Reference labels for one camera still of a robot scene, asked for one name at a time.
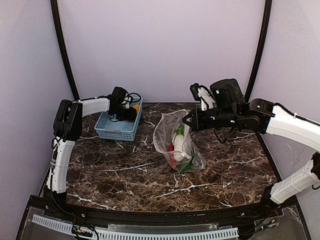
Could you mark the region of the green leafy vegetable toy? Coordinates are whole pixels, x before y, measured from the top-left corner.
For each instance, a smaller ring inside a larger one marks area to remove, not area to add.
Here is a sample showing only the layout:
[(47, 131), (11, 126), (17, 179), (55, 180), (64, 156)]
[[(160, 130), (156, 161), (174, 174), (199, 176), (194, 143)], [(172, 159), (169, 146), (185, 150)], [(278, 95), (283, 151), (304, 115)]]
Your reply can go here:
[(185, 135), (185, 126), (183, 124), (180, 124), (176, 130), (176, 135), (184, 136)]

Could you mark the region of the white napa cabbage toy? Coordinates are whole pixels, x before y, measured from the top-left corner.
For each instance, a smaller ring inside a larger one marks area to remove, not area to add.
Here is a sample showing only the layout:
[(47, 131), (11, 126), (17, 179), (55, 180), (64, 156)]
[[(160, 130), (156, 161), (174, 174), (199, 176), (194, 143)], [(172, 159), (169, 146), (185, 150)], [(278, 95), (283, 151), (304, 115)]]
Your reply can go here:
[(175, 133), (172, 137), (172, 144), (174, 146), (174, 151), (175, 151), (175, 153), (173, 154), (173, 157), (177, 162), (181, 162), (184, 159), (184, 156), (182, 154), (183, 143), (184, 143), (184, 136), (176, 135)]

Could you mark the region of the clear zip top bag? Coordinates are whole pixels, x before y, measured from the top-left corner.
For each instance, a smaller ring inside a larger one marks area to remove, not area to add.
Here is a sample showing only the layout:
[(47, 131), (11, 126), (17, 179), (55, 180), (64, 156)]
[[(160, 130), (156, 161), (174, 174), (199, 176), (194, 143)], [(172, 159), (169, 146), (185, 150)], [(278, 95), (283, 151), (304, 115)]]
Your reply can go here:
[(186, 109), (163, 113), (153, 132), (155, 150), (178, 173), (201, 171), (207, 165), (192, 141), (190, 127), (183, 123), (188, 113)]

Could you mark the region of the green bok choy toy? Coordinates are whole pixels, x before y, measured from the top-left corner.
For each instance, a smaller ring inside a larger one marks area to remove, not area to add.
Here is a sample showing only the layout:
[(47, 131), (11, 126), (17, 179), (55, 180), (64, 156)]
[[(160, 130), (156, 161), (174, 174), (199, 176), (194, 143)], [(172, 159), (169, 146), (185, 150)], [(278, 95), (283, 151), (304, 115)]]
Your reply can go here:
[(189, 162), (181, 162), (177, 164), (176, 170), (179, 173), (185, 173), (185, 172), (194, 172), (197, 170), (197, 168), (195, 167), (194, 161), (191, 160)]

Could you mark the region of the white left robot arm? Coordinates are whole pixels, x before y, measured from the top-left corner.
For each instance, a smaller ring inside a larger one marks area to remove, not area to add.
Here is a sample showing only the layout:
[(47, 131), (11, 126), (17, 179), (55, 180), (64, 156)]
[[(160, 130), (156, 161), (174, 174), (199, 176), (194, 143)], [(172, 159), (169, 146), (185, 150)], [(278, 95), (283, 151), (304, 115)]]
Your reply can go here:
[(118, 86), (109, 95), (62, 100), (53, 123), (53, 153), (47, 189), (56, 194), (66, 192), (69, 161), (75, 143), (82, 134), (84, 117), (102, 114), (102, 125), (97, 128), (99, 133), (107, 134), (111, 140), (133, 141), (142, 113), (142, 102), (139, 94), (128, 93)]

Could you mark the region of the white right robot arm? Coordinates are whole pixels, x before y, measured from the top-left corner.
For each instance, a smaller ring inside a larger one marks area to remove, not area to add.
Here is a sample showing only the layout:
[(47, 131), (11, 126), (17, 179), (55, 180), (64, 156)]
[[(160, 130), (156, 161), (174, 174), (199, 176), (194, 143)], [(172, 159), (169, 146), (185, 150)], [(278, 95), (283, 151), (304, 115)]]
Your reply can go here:
[(315, 150), (312, 158), (286, 179), (267, 187), (263, 204), (280, 205), (290, 197), (320, 182), (320, 124), (289, 111), (280, 103), (261, 98), (250, 102), (234, 78), (219, 80), (209, 88), (194, 83), (190, 91), (200, 108), (183, 118), (193, 131), (218, 128), (252, 130), (284, 137)]

